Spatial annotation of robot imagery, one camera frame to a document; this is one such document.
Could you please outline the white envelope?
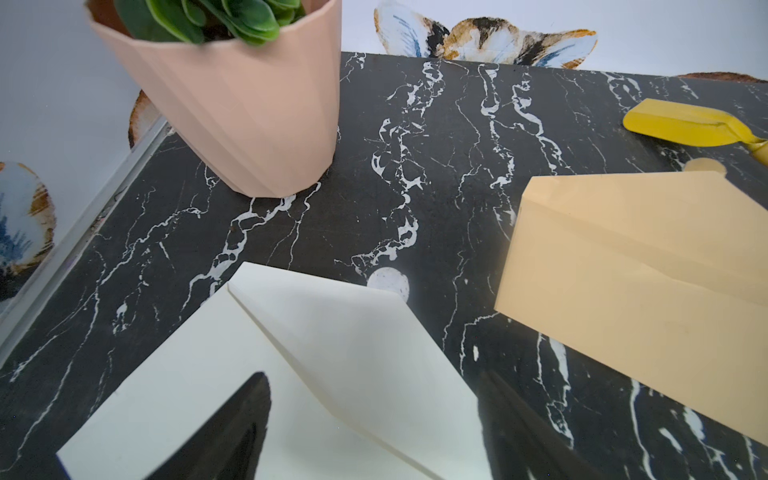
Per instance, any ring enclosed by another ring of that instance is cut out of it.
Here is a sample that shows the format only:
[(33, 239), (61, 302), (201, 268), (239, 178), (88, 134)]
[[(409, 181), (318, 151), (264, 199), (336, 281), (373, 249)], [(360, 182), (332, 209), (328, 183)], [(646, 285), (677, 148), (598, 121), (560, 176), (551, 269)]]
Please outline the white envelope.
[(245, 263), (58, 450), (145, 479), (246, 380), (271, 408), (258, 479), (487, 479), (477, 399), (395, 293)]

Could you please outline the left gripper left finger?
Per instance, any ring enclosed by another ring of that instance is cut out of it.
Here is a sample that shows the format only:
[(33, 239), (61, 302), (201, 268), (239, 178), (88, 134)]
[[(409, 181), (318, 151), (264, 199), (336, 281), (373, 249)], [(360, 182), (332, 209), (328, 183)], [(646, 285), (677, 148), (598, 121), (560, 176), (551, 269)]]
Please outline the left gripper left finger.
[(251, 375), (151, 479), (253, 479), (267, 434), (271, 390)]

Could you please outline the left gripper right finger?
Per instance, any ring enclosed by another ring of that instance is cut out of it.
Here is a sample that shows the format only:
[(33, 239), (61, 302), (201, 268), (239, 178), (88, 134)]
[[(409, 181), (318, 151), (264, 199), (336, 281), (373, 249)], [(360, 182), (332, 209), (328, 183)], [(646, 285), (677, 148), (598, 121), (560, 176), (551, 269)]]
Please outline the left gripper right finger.
[(476, 385), (483, 442), (494, 479), (600, 479), (602, 475), (494, 371)]

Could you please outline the brown kraft envelope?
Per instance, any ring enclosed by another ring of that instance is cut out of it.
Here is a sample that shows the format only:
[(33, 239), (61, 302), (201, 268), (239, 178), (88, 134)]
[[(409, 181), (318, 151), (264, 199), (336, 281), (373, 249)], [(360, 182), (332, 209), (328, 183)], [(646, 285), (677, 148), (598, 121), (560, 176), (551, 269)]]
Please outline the brown kraft envelope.
[(767, 439), (767, 211), (715, 160), (532, 178), (495, 307)]

